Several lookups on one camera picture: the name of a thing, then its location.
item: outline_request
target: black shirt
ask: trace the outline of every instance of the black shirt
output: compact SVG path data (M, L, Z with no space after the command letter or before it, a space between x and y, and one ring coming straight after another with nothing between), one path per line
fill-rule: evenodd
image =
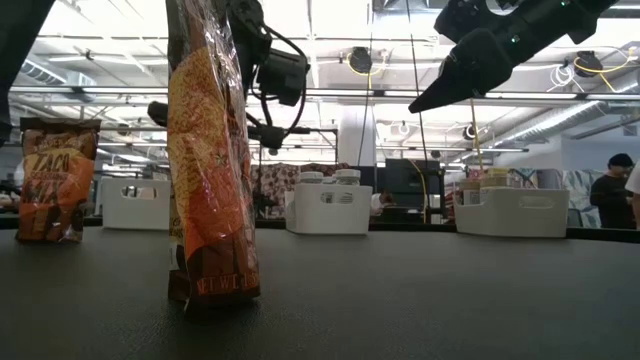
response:
M603 228L636 228L633 208L627 202L630 195L624 188L626 183L626 178L605 175L591 186L591 205L598 207Z

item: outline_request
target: white storage basket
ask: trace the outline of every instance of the white storage basket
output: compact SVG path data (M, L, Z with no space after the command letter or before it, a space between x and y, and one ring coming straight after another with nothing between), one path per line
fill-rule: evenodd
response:
M141 192L125 196L130 186ZM170 181L103 178L102 224L112 229L169 230L170 194Z
M366 234L371 192L370 186L298 184L285 210L287 230L298 234Z
M454 202L458 232L476 235L563 238L569 191L489 189L478 205Z

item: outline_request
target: orange packaging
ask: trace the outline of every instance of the orange packaging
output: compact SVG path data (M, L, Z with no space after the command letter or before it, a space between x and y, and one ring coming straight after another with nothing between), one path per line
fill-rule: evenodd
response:
M168 152L184 245L175 256L185 258L189 316L258 296L260 278L244 94L225 1L166 3ZM178 283L169 286L179 294Z
M81 241L99 120L23 118L21 241Z

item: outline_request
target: table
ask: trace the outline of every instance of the table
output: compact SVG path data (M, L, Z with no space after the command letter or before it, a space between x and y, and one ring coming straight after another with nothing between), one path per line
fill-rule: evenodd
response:
M0 359L637 359L640 245L258 230L262 296L208 325L166 298L165 233L0 232Z

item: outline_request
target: white jar lid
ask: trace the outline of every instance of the white jar lid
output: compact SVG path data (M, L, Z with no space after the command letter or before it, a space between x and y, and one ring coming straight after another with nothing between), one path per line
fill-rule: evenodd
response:
M337 178L358 178L360 179L360 170L342 169L336 171Z
M320 180L322 181L322 179L324 178L324 175L319 172L319 171L305 171L303 173L300 173L300 181L303 180Z

